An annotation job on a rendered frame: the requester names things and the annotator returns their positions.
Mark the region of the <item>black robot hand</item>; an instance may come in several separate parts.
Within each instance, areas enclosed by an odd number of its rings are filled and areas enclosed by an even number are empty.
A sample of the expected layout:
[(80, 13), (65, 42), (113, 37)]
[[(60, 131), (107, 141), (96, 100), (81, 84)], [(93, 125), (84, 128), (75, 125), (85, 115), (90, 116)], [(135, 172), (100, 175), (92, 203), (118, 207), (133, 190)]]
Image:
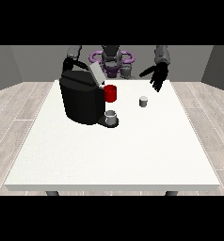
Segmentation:
[(163, 82), (168, 77), (168, 64), (166, 62), (157, 63), (156, 65), (151, 66), (150, 68), (143, 71), (139, 76), (143, 77), (150, 73), (152, 74), (152, 79), (150, 83), (152, 84), (152, 87), (157, 92), (159, 92), (163, 85)]
[(66, 57), (63, 61), (62, 71), (72, 70), (74, 66), (88, 70), (88, 65), (79, 61), (77, 58)]

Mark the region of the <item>pale grey machine lid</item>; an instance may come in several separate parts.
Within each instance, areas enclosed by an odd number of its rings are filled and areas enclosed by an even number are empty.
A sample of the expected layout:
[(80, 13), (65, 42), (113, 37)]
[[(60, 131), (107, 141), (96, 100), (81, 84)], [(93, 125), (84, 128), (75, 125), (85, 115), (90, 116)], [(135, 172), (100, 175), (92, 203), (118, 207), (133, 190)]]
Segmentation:
[(94, 62), (88, 66), (92, 76), (98, 86), (100, 86), (104, 80), (105, 76), (98, 62)]

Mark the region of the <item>black coffee machine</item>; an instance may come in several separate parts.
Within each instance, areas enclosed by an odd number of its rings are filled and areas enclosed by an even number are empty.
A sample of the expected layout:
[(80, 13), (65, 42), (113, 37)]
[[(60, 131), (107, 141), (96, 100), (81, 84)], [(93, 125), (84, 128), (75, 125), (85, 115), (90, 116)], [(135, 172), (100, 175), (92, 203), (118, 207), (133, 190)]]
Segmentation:
[(105, 123), (104, 87), (99, 87), (90, 72), (67, 70), (61, 74), (59, 85), (66, 115), (80, 124), (101, 124), (107, 128), (119, 125)]

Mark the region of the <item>red pod holder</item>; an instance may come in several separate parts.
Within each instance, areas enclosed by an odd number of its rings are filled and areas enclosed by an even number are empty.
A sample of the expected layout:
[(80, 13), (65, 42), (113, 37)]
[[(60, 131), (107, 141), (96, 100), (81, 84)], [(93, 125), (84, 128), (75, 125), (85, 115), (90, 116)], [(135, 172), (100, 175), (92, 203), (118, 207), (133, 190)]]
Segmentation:
[(114, 85), (106, 85), (104, 87), (104, 100), (113, 103), (117, 100), (117, 87)]

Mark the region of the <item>small grey cup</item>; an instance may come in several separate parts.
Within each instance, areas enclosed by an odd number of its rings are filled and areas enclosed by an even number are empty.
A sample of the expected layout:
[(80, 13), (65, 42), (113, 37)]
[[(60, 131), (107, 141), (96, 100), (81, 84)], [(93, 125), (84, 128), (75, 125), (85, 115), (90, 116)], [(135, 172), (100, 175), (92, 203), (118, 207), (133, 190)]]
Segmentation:
[(105, 116), (105, 123), (108, 125), (113, 125), (117, 121), (117, 114), (114, 110), (107, 110), (104, 113)]

